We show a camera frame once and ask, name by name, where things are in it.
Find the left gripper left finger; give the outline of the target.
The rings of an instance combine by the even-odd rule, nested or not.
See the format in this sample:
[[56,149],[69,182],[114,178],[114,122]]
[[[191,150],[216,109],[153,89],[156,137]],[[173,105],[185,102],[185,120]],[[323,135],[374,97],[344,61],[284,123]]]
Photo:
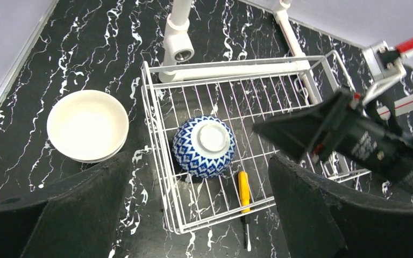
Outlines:
[[0,203],[0,257],[107,257],[131,162],[121,152],[41,190]]

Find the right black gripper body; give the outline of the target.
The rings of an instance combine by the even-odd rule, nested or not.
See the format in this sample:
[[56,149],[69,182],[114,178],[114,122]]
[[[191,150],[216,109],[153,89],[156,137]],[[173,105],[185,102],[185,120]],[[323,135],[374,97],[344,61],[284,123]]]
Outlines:
[[337,152],[413,194],[413,135],[405,135],[394,116],[364,116],[347,104],[322,103],[310,108],[318,128],[311,141],[315,161]]

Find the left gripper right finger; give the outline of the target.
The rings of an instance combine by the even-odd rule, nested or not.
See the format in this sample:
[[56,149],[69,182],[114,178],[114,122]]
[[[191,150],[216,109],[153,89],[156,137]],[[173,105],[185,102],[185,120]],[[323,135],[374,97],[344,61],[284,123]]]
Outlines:
[[268,176],[292,257],[413,257],[413,206],[272,156]]

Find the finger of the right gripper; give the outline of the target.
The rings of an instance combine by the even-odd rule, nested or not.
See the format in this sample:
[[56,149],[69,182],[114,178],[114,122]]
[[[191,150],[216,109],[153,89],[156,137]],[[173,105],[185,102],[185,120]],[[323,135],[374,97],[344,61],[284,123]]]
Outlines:
[[252,131],[296,162],[307,153],[325,161],[345,135],[339,131],[351,117],[351,101],[353,92],[341,88],[319,104],[256,122]]

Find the white bowl brown rim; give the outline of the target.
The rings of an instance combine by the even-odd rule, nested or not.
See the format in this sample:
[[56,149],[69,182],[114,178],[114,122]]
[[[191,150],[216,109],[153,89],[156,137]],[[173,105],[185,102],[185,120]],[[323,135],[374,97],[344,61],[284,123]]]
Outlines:
[[61,98],[51,109],[46,131],[53,147],[83,163],[97,163],[117,154],[126,142],[129,118],[113,96],[81,90]]

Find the red patterned blue bowl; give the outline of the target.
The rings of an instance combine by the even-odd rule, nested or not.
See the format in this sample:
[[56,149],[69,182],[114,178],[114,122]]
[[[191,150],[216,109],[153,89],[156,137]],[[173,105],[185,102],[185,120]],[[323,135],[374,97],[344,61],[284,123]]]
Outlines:
[[224,121],[214,116],[186,120],[173,137],[172,153],[183,170],[199,178],[225,173],[236,153],[236,138]]

